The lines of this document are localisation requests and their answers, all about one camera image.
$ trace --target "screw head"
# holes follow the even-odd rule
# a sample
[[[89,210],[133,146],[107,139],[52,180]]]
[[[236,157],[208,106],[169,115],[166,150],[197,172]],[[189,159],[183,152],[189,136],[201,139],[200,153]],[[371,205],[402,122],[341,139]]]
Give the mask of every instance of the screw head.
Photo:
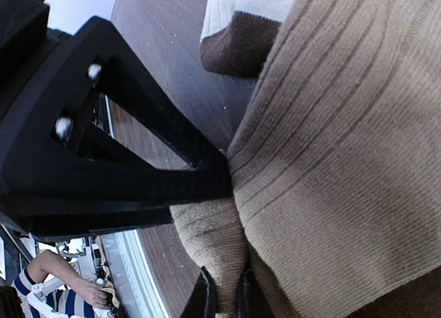
[[[93,81],[97,81],[102,69],[101,65],[97,63],[91,64],[88,70],[89,78]]]
[[[74,126],[74,121],[68,117],[60,117],[55,124],[55,134],[61,141],[69,138],[70,132]]]

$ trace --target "blue and white striped shirt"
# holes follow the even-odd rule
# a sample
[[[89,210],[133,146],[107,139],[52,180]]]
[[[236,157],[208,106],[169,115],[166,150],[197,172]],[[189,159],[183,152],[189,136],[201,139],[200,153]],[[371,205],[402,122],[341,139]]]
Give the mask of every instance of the blue and white striped shirt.
[[[26,298],[34,284],[28,271],[24,269],[11,285],[17,290],[25,318],[43,318],[37,310],[29,305]],[[96,318],[92,306],[86,303],[73,290],[56,290],[48,295],[46,303],[57,312],[65,313],[69,317],[78,315],[85,318]]]

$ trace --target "black plastic mount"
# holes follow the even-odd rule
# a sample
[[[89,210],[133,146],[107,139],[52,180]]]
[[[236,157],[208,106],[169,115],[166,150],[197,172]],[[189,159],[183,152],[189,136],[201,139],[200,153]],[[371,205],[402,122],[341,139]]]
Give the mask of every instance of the black plastic mount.
[[[224,155],[175,108],[109,21],[94,17],[67,39],[48,33],[47,19],[39,0],[0,0],[0,222],[60,240],[170,223],[170,205],[232,194]],[[101,66],[95,80],[92,64]],[[93,126],[99,94],[191,169],[155,169]],[[73,120],[66,142],[55,136],[60,117]]]
[[[207,269],[202,267],[181,318],[215,318],[216,305],[216,285]]]

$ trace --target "ribbed knit fabric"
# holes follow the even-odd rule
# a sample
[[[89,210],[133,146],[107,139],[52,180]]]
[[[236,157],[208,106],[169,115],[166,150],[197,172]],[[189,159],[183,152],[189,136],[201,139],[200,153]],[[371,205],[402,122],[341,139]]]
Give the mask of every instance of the ribbed knit fabric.
[[[440,19],[441,0],[295,0],[227,154],[278,317],[284,298],[345,317],[441,265]]]
[[[217,318],[235,317],[236,289],[247,262],[247,243],[234,201],[171,207],[189,256],[216,282]]]

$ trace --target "dark wooden floor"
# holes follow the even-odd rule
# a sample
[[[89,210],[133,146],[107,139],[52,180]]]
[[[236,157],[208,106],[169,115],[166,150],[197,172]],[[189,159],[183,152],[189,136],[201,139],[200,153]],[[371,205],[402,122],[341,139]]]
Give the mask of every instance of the dark wooden floor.
[[[112,21],[174,104],[226,149],[245,112],[253,81],[205,72],[199,36],[206,0],[116,0]],[[156,167],[183,163],[136,121],[112,106],[116,137]],[[173,225],[141,232],[171,317],[181,313],[198,275]],[[441,269],[403,286],[351,318],[441,317]]]

